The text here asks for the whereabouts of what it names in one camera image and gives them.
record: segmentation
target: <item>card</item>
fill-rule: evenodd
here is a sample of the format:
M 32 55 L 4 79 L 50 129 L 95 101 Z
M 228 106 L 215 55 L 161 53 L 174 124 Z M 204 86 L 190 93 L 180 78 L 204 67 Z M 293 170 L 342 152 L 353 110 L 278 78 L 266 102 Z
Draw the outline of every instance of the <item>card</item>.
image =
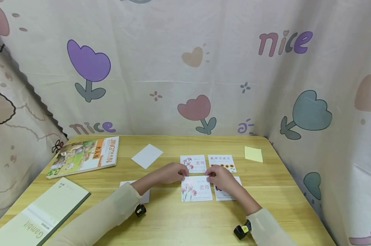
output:
M 212 193 L 207 178 L 208 176 L 185 177 L 185 180 L 181 182 L 181 201 L 211 201 Z
M 258 161 L 263 163 L 263 156 L 261 155 L 261 149 L 255 149 L 244 146 L 244 157 L 247 160 Z
M 129 182 L 130 184 L 132 184 L 133 182 L 135 182 L 136 180 L 132 180 L 132 181 L 121 181 L 120 182 L 120 186 L 122 186 L 123 184 Z M 149 203 L 150 202 L 150 190 L 146 191 L 146 193 L 143 194 L 142 196 L 142 199 L 140 200 L 140 204 L 146 204 L 146 203 Z
M 237 173 L 236 167 L 234 166 L 232 155 L 209 155 L 209 165 L 223 166 L 231 173 Z
M 191 174 L 204 173 L 207 170 L 204 155 L 181 155 L 180 163 L 186 165 Z
M 239 184 L 241 184 L 240 177 L 234 177 Z M 214 192 L 215 192 L 215 199 L 217 201 L 234 201 L 235 198 L 222 190 L 220 190 L 215 184 L 214 184 Z
M 162 153 L 161 150 L 149 144 L 132 157 L 132 161 L 147 169 Z

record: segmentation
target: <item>curtain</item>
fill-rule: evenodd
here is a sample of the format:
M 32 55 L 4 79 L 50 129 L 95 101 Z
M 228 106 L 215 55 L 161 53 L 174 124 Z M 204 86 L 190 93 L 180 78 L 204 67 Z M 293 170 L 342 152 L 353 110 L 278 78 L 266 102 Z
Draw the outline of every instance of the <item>curtain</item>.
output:
M 1 0 L 0 36 L 69 137 L 265 136 L 371 244 L 371 0 Z
M 66 142 L 5 49 L 0 52 L 0 218 Z

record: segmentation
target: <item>yellow sticky note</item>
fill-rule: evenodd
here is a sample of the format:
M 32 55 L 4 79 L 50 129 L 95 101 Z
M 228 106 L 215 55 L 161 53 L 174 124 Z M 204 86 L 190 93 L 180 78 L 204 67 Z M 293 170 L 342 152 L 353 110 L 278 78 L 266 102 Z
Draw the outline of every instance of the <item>yellow sticky note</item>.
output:
M 244 156 L 246 159 L 251 161 L 258 161 L 263 163 L 263 156 L 261 155 L 261 149 L 255 149 L 244 146 Z

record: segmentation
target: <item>forearm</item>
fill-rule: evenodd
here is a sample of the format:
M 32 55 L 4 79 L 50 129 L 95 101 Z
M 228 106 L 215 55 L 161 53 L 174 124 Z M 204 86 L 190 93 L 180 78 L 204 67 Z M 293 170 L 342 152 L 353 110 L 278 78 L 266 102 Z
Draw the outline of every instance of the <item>forearm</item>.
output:
M 124 184 L 64 227 L 47 246 L 91 246 L 134 212 L 140 196 Z
M 146 193 L 157 183 L 158 183 L 157 178 L 154 175 L 152 175 L 152 173 L 149 173 L 143 178 L 133 182 L 131 186 L 139 193 L 139 195 L 143 196 L 144 193 Z
M 251 234 L 258 246 L 296 245 L 273 215 L 267 209 L 263 209 L 244 187 L 239 188 L 234 196 L 251 223 Z

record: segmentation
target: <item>book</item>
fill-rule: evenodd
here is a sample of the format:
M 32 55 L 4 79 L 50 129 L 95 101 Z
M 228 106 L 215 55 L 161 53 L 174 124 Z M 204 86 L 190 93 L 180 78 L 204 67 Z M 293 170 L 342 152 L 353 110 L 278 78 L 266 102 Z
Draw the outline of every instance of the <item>book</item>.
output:
M 54 163 L 46 178 L 53 179 L 115 166 L 119 142 L 120 138 L 116 136 L 66 144 L 54 156 Z
M 61 178 L 22 212 L 0 228 L 0 246 L 41 246 L 90 196 Z

